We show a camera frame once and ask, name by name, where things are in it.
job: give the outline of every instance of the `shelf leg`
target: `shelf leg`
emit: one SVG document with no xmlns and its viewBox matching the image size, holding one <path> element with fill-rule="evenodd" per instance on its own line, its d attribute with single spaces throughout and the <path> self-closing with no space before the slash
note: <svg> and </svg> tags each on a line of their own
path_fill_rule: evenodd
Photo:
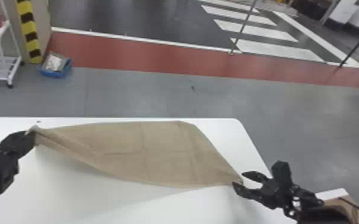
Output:
<svg viewBox="0 0 359 224">
<path fill-rule="evenodd" d="M 3 0 L 0 0 L 0 5 L 1 5 L 1 8 L 2 8 L 2 10 L 3 10 L 4 17 L 5 17 L 8 21 L 11 22 L 11 20 L 10 20 L 10 18 L 9 18 L 9 16 L 8 16 L 8 13 L 7 13 L 7 9 L 6 9 L 5 5 L 4 5 L 4 1 L 3 1 Z M 20 51 L 20 48 L 19 48 L 19 46 L 18 46 L 17 38 L 16 38 L 16 36 L 15 36 L 15 34 L 14 34 L 14 31 L 13 31 L 13 25 L 12 25 L 11 23 L 10 23 L 10 27 L 9 27 L 8 29 L 10 30 L 11 37 L 12 37 L 13 42 L 14 42 L 14 45 L 15 45 L 15 47 L 16 47 L 16 51 L 17 51 L 18 57 L 21 57 L 21 56 L 22 56 L 22 55 L 21 55 L 21 51 Z"/>
</svg>

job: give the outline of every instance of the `concrete floor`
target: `concrete floor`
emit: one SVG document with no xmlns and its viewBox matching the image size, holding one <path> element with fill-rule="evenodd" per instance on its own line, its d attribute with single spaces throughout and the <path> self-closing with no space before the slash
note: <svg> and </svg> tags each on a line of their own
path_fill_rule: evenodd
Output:
<svg viewBox="0 0 359 224">
<path fill-rule="evenodd" d="M 74 68 L 65 79 L 19 71 L 0 83 L 0 116 L 235 117 L 267 166 L 290 162 L 312 191 L 359 203 L 359 89 L 247 79 Z"/>
</svg>

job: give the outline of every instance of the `blue tray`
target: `blue tray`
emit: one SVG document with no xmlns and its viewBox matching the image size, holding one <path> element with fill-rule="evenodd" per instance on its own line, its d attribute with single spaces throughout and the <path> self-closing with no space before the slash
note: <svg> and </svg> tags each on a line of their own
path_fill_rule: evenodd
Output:
<svg viewBox="0 0 359 224">
<path fill-rule="evenodd" d="M 68 59 L 66 66 L 62 69 L 62 71 L 46 71 L 43 70 L 41 66 L 38 67 L 39 72 L 44 76 L 54 77 L 54 78 L 62 78 L 65 77 L 68 72 L 72 68 L 72 59 Z"/>
</svg>

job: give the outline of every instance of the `beige cloth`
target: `beige cloth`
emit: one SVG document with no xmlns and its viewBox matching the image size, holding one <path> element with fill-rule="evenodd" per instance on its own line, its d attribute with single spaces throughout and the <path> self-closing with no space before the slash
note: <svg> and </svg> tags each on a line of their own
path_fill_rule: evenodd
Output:
<svg viewBox="0 0 359 224">
<path fill-rule="evenodd" d="M 37 144 L 126 181 L 175 187 L 242 182 L 208 138 L 186 122 L 34 126 L 32 130 Z"/>
</svg>

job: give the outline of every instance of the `brown cardboard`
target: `brown cardboard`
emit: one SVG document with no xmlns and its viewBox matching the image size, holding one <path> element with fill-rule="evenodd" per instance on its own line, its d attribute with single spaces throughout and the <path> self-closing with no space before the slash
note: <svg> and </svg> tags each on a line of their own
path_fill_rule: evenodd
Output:
<svg viewBox="0 0 359 224">
<path fill-rule="evenodd" d="M 353 204 L 356 204 L 356 202 L 351 198 L 351 196 L 347 195 L 344 197 L 341 197 Z M 327 200 L 324 202 L 324 204 L 326 206 L 336 206 L 336 207 L 341 207 L 343 212 L 348 215 L 349 217 L 349 221 L 351 222 L 351 224 L 359 224 L 359 209 L 353 207 L 352 205 L 342 201 L 339 198 L 335 198 L 332 200 Z"/>
</svg>

